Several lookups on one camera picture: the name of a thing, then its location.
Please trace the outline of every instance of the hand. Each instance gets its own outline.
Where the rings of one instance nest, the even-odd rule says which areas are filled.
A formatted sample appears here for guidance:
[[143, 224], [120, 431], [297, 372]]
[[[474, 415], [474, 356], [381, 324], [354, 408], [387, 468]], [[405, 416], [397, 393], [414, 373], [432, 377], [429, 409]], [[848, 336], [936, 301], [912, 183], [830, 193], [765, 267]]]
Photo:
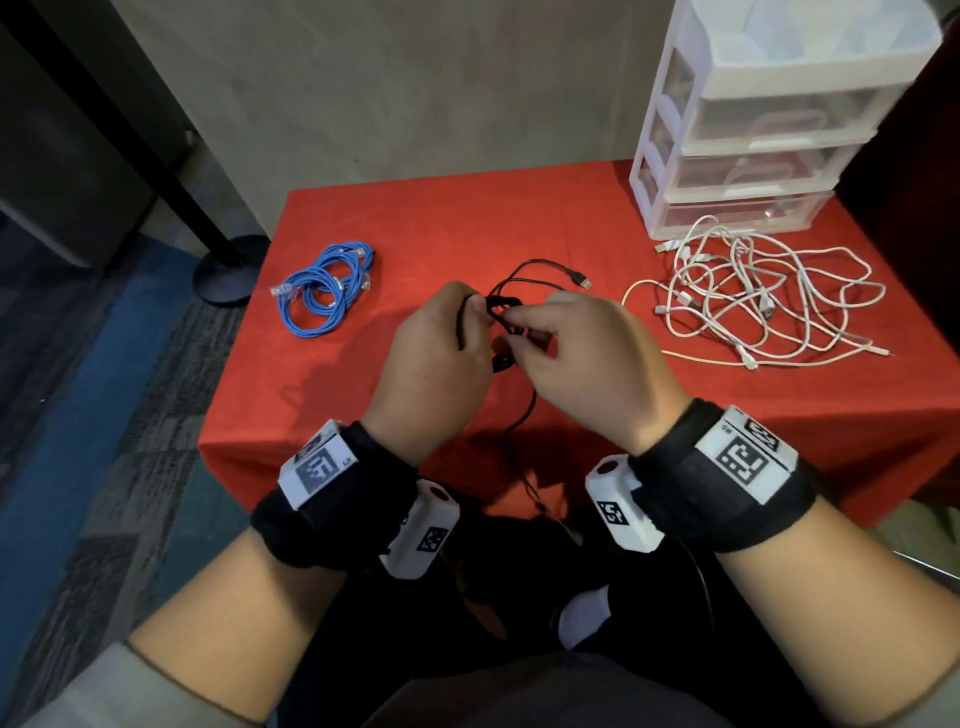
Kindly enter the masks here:
[[506, 338], [541, 396], [631, 455], [655, 445], [690, 404], [650, 332], [618, 303], [564, 291], [503, 316], [557, 334], [556, 359], [521, 336]]
[[[464, 299], [464, 349], [457, 313]], [[451, 282], [396, 330], [361, 424], [384, 448], [417, 466], [480, 408], [493, 375], [487, 302]]]

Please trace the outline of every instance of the gray sleeve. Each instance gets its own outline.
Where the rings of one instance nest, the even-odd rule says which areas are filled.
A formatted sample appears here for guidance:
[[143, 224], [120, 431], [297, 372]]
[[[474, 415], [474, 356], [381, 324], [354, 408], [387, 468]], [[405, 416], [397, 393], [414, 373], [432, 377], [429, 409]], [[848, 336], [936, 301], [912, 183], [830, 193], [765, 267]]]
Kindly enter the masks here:
[[940, 685], [889, 728], [955, 728], [960, 725], [960, 666], [954, 665]]
[[112, 644], [24, 728], [247, 728], [161, 675], [123, 644]]

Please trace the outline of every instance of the tangled white cable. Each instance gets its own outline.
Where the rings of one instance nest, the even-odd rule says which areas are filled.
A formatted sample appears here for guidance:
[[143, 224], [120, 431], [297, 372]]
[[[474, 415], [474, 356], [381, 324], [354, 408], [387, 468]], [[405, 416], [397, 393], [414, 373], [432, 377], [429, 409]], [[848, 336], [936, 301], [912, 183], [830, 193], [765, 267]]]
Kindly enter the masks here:
[[[694, 231], [704, 222], [713, 222], [702, 235]], [[726, 255], [705, 253], [704, 249], [711, 240], [719, 240], [729, 250]], [[770, 243], [780, 252], [759, 251], [756, 248], [757, 240]], [[699, 361], [704, 364], [719, 364], [730, 367], [746, 367], [755, 370], [761, 365], [775, 367], [821, 367], [835, 361], [846, 359], [861, 352], [870, 352], [889, 356], [886, 349], [874, 346], [874, 342], [863, 336], [847, 331], [850, 323], [850, 311], [854, 308], [865, 308], [882, 299], [887, 292], [883, 283], [868, 278], [874, 269], [849, 248], [836, 247], [823, 250], [793, 251], [778, 239], [760, 233], [734, 234], [720, 225], [719, 220], [712, 215], [706, 215], [698, 220], [686, 238], [670, 240], [658, 245], [660, 253], [674, 251], [673, 276], [669, 284], [658, 280], [638, 280], [627, 289], [623, 295], [622, 305], [627, 304], [630, 294], [640, 285], [649, 283], [666, 291], [666, 305], [658, 305], [654, 310], [664, 317], [664, 322], [670, 332], [679, 338], [691, 338], [704, 331], [713, 333], [721, 341], [729, 344], [736, 352], [740, 361], [720, 361], [703, 359], [699, 356], [690, 356], [684, 353], [667, 352], [670, 356], [681, 359]], [[813, 268], [804, 265], [802, 255], [823, 255], [828, 253], [844, 253], [864, 269], [862, 276], [856, 279], [840, 276], [822, 268]], [[720, 279], [725, 271], [728, 275]], [[810, 274], [818, 274], [828, 279], [842, 283], [837, 300], [825, 296], [810, 280]], [[786, 291], [790, 280], [796, 282], [799, 291], [801, 310], [797, 311], [786, 304]], [[856, 287], [876, 289], [876, 295], [868, 301], [849, 303], [848, 292]], [[839, 325], [831, 322], [821, 310], [820, 304], [839, 310]], [[759, 340], [751, 344], [720, 323], [721, 318], [731, 311], [739, 309], [756, 321], [762, 333]], [[778, 311], [800, 322], [802, 337], [777, 330], [770, 325]], [[676, 313], [687, 313], [702, 324], [689, 331], [677, 331], [672, 316]], [[828, 337], [828, 341], [815, 344], [812, 339], [815, 331]], [[763, 347], [771, 337], [793, 342], [797, 347], [787, 353], [773, 353], [765, 351]], [[845, 344], [849, 347], [845, 352], [817, 361], [796, 361], [796, 357], [806, 352], [828, 353], [836, 347]]]

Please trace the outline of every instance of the red tablecloth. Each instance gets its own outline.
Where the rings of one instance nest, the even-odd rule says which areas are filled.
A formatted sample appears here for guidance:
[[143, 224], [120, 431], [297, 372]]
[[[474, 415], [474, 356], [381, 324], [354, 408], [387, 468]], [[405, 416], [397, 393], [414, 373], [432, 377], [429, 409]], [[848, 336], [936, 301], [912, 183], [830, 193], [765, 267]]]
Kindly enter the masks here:
[[[291, 193], [206, 417], [206, 464], [252, 508], [276, 484], [280, 464], [327, 419], [362, 414], [397, 325], [447, 280], [486, 293], [532, 257], [583, 271], [591, 293], [618, 301], [632, 281], [662, 279], [664, 256], [646, 235], [628, 171], [625, 163], [601, 162]], [[847, 513], [870, 525], [960, 450], [960, 363], [837, 202], [811, 231], [782, 238], [795, 249], [847, 245], [876, 267], [876, 279], [890, 286], [887, 297], [855, 311], [851, 329], [894, 356], [864, 353], [821, 368], [753, 373], [670, 363], [692, 394], [740, 405], [832, 475]], [[376, 249], [372, 291], [334, 333], [296, 338], [280, 322], [269, 288], [325, 246], [348, 240]], [[571, 285], [550, 269], [529, 273]], [[526, 303], [548, 292], [508, 290]], [[646, 289], [629, 307], [666, 349], [730, 359], [706, 337], [674, 339], [653, 305]], [[486, 498], [492, 513], [533, 514], [493, 441], [523, 412], [530, 392], [516, 368], [496, 376], [480, 413], [424, 464], [424, 475]], [[583, 497], [584, 475], [613, 451], [545, 402], [513, 440], [522, 466], [560, 513], [570, 498]]]

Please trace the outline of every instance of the black wristband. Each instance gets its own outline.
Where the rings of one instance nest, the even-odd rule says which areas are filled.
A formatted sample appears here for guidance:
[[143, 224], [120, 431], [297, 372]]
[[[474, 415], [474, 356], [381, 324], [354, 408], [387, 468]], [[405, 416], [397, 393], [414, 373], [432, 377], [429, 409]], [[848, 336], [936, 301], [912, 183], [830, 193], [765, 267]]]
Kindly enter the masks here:
[[760, 544], [798, 521], [816, 499], [817, 474], [801, 460], [759, 503], [695, 448], [723, 416], [713, 402], [694, 400], [670, 432], [628, 462], [640, 482], [634, 502], [660, 531], [729, 552]]
[[251, 526], [275, 558], [289, 566], [363, 569], [399, 533], [417, 500], [417, 469], [381, 447], [359, 423], [340, 430], [357, 463], [299, 511], [279, 488], [257, 503]]

